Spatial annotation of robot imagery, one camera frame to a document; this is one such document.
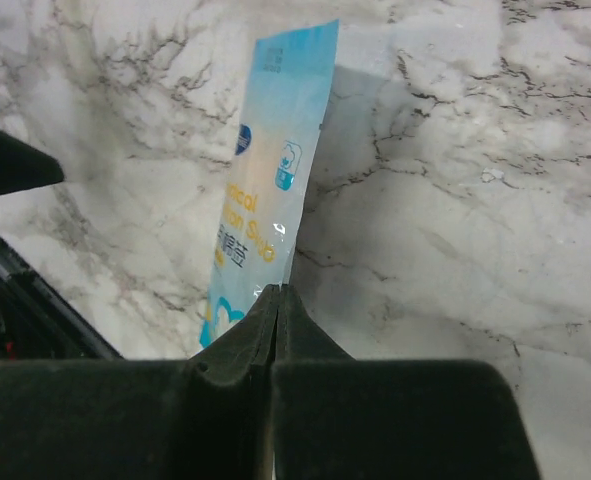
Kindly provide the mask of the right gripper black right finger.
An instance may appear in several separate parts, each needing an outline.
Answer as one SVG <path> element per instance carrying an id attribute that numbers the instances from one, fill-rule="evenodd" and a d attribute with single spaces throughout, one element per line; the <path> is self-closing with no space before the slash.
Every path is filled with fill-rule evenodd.
<path id="1" fill-rule="evenodd" d="M 271 369 L 280 479 L 536 479 L 505 378 L 474 360 L 357 360 L 283 286 Z"/>

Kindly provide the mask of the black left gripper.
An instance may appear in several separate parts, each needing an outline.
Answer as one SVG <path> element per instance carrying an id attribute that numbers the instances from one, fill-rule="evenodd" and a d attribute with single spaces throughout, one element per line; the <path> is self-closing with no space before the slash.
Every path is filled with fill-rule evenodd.
<path id="1" fill-rule="evenodd" d="M 0 130 L 0 195 L 64 180 L 55 158 Z M 0 237 L 0 360 L 121 357 Z"/>

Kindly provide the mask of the blue cotton swab bag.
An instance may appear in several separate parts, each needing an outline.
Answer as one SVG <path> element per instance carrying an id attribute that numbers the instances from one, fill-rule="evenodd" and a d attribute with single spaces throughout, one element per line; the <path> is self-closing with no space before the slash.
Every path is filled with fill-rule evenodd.
<path id="1" fill-rule="evenodd" d="M 255 43 L 214 249 L 208 347 L 268 285 L 290 278 L 307 184 L 329 101 L 339 23 Z"/>

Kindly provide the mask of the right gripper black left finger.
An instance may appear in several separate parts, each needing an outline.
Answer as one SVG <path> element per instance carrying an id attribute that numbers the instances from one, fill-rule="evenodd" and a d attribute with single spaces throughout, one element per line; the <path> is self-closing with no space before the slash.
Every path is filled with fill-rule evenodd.
<path id="1" fill-rule="evenodd" d="M 0 479 L 269 479 L 280 290 L 188 360 L 0 361 Z"/>

